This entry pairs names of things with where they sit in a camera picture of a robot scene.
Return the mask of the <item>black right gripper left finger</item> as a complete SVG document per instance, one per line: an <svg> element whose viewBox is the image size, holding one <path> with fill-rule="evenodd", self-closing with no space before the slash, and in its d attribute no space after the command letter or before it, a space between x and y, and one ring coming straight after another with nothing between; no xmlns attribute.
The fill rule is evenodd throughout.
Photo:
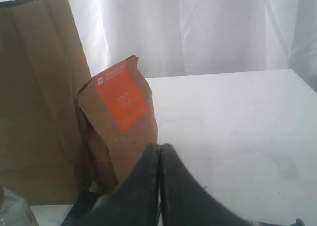
<svg viewBox="0 0 317 226"><path fill-rule="evenodd" d="M83 193L66 215L63 225L158 225L159 150L158 144L146 145L130 174L111 194Z"/></svg>

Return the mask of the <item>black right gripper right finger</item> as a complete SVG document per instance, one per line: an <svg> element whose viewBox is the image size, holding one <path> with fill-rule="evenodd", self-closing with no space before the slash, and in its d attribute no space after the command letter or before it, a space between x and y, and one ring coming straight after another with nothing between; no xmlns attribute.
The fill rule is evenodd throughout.
<svg viewBox="0 0 317 226"><path fill-rule="evenodd" d="M164 226L267 226L219 203L195 180L171 144L160 147L160 197Z"/></svg>

